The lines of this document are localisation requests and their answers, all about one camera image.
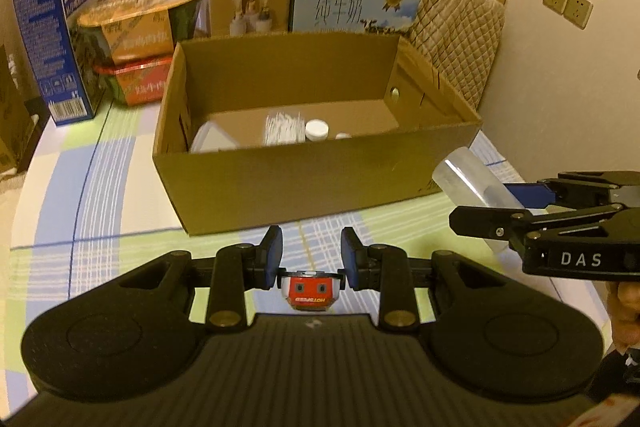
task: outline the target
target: screw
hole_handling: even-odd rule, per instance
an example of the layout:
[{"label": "screw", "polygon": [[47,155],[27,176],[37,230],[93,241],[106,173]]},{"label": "screw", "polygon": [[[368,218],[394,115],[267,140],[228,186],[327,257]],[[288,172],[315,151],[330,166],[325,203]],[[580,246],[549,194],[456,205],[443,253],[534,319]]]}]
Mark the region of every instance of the screw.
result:
[{"label": "screw", "polygon": [[211,315],[209,322],[219,328],[229,328],[240,322],[240,315],[235,311],[221,310]]},{"label": "screw", "polygon": [[389,326],[405,328],[415,322],[415,315],[407,310],[393,310],[385,315],[385,322]]}]

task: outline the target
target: plaid tablecloth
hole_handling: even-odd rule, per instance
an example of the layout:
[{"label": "plaid tablecloth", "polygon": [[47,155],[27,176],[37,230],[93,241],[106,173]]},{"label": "plaid tablecloth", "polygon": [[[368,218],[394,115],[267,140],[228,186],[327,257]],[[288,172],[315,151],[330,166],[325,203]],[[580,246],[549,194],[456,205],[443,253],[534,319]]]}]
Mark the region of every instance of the plaid tablecloth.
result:
[{"label": "plaid tablecloth", "polygon": [[[175,249],[207,257],[221,247],[260,241],[264,229],[188,237],[165,194],[151,158],[158,106],[121,108],[104,102],[98,116],[71,126],[47,125],[22,190],[12,233],[4,339],[0,339],[0,417],[35,391],[20,356],[20,338],[40,313],[135,266]],[[522,181],[481,133],[474,153],[503,182]],[[591,283],[529,277],[516,254],[494,255],[484,241],[457,237],[447,226],[453,205],[443,194],[284,224],[288,269],[335,271],[341,267],[339,233],[352,226],[364,243],[389,243],[426,257],[455,250],[583,310],[610,337],[606,311]],[[417,291],[422,321],[433,319],[426,291]],[[279,291],[253,291],[248,311],[292,310]],[[374,292],[347,289],[334,313],[376,317]],[[191,318],[204,320],[206,291]]]}]

